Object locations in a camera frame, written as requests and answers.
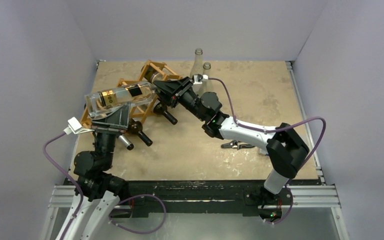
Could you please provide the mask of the clear liquor bottle black cap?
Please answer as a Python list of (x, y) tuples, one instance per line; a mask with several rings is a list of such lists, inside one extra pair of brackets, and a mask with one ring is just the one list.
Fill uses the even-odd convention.
[(88, 116), (92, 120), (100, 120), (124, 104), (130, 104), (131, 107), (149, 104), (156, 92), (157, 89), (152, 83), (139, 81), (90, 93), (85, 96)]

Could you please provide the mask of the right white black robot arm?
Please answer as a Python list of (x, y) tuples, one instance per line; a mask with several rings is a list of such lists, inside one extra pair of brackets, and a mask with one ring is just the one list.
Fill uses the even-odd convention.
[(268, 155), (272, 170), (260, 196), (268, 204), (280, 198), (282, 188), (294, 179), (310, 153), (309, 147), (293, 126), (262, 126), (237, 120), (222, 112), (222, 103), (215, 92), (197, 95), (194, 81), (185, 77), (175, 81), (153, 82), (161, 102), (174, 108), (182, 105), (203, 122), (202, 129), (211, 138), (236, 140), (262, 149)]

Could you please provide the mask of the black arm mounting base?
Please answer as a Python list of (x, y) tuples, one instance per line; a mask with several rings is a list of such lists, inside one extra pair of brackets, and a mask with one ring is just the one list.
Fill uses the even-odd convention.
[(127, 203), (117, 205), (110, 217), (147, 218), (151, 213), (240, 214), (279, 219), (282, 207), (292, 203), (283, 187), (278, 194), (264, 188), (264, 180), (130, 180)]

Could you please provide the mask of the dark labelled wine bottle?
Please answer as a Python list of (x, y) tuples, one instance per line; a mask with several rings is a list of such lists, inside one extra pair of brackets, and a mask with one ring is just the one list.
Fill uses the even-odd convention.
[(176, 125), (178, 120), (168, 111), (168, 106), (159, 102), (153, 108), (153, 113), (165, 117), (172, 125)]

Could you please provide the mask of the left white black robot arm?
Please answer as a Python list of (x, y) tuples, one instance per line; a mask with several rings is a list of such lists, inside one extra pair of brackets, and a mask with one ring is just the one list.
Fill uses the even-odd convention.
[(88, 128), (94, 149), (74, 157), (75, 191), (58, 240), (94, 239), (116, 204), (128, 201), (127, 181), (106, 171), (112, 167), (116, 141), (127, 130), (129, 120), (130, 105), (125, 104)]

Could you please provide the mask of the olive green wine bottle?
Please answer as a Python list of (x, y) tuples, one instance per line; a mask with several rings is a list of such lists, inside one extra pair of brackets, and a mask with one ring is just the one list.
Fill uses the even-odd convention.
[(162, 81), (164, 78), (164, 75), (152, 66), (144, 65), (141, 70), (145, 70), (143, 78), (150, 83), (153, 83), (154, 81)]

